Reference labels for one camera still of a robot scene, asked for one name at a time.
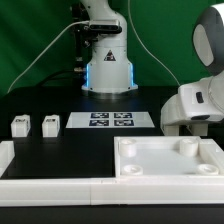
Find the white cube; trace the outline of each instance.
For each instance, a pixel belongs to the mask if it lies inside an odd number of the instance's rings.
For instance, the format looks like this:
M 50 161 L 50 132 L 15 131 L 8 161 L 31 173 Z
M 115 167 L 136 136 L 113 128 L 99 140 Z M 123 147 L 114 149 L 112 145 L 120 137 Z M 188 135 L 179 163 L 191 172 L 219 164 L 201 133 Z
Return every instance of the white cube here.
M 30 116 L 16 116 L 11 123 L 11 132 L 13 138 L 27 137 L 30 131 Z
M 60 117 L 58 115 L 46 116 L 42 123 L 42 132 L 44 138 L 53 138 L 58 136 L 60 130 Z

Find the green backdrop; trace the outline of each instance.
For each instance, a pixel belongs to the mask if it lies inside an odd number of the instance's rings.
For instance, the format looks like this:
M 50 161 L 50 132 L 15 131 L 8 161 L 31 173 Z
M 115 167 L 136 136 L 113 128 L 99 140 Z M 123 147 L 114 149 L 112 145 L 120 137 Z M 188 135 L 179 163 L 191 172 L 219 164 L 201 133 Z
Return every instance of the green backdrop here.
M 0 1 L 0 96 L 37 55 L 72 22 L 69 7 L 76 0 Z M 128 19 L 127 0 L 110 0 Z M 133 22 L 147 48 L 183 83 L 209 74 L 192 46 L 192 29 L 199 14 L 214 0 L 131 0 Z M 128 30 L 128 57 L 135 66 L 135 82 L 144 86 L 176 85 Z M 16 84 L 31 86 L 49 74 L 74 65 L 74 41 L 67 32 Z

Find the black table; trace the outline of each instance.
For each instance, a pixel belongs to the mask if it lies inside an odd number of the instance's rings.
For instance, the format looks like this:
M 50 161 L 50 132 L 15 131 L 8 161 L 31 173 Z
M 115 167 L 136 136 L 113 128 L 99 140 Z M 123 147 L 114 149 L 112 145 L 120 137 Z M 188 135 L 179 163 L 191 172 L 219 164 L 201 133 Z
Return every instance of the black table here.
M 13 139 L 16 157 L 2 179 L 114 177 L 114 136 L 160 136 L 160 110 L 176 94 L 174 87 L 140 87 L 122 100 L 87 98 L 70 87 L 19 88 L 0 100 L 0 140 L 11 140 L 16 115 L 29 114 L 27 138 Z M 148 111 L 155 128 L 65 129 L 71 112 Z M 57 138 L 42 137 L 46 115 L 61 118 Z M 209 136 L 223 146 L 222 125 Z M 1 223 L 223 223 L 224 205 L 111 205 L 0 208 Z

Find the robot logo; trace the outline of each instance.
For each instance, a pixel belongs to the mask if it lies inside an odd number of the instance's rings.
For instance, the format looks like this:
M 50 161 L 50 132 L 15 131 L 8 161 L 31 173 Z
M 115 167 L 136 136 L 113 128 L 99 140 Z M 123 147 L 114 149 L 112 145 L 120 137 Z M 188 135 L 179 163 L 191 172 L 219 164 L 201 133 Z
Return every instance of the robot logo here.
M 104 61 L 116 61 L 113 52 L 110 50 L 107 54 L 107 56 L 105 57 Z

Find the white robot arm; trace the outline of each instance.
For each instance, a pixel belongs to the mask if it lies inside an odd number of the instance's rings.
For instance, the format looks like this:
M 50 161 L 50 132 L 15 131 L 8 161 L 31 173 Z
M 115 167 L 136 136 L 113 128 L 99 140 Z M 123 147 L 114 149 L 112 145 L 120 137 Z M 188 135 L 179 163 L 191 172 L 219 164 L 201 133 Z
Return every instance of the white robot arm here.
M 92 60 L 87 65 L 87 80 L 82 86 L 84 94 L 103 99 L 129 95 L 138 87 L 133 82 L 133 65 L 127 59 L 126 20 L 110 8 L 108 0 L 81 3 L 90 17 L 88 29 L 98 32 Z
M 179 135 L 179 126 L 187 125 L 193 135 L 206 136 L 209 123 L 224 121 L 224 4 L 209 7 L 198 18 L 193 44 L 213 76 L 182 85 L 163 106 L 165 135 Z

